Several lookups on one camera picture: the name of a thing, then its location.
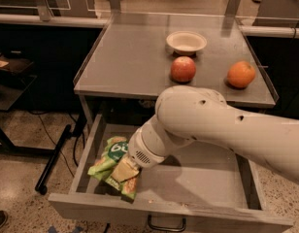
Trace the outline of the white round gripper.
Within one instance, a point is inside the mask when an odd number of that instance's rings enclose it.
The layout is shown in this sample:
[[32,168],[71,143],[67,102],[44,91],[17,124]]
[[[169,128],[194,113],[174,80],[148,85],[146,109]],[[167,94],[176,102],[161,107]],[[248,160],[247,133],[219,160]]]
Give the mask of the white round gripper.
[[130,138],[128,154],[126,154],[111,173],[113,179],[121,183],[132,179],[139,174],[141,168],[151,168],[165,160],[165,156],[159,156],[150,151],[142,138],[142,129],[139,128]]

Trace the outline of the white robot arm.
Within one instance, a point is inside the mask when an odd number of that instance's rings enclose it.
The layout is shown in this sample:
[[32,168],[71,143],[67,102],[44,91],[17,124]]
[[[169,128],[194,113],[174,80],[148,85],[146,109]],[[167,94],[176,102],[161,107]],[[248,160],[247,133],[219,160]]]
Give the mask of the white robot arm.
[[132,135],[112,177],[134,178],[195,141],[233,150],[299,183],[299,120],[236,109],[215,90],[184,85],[158,96],[154,116]]

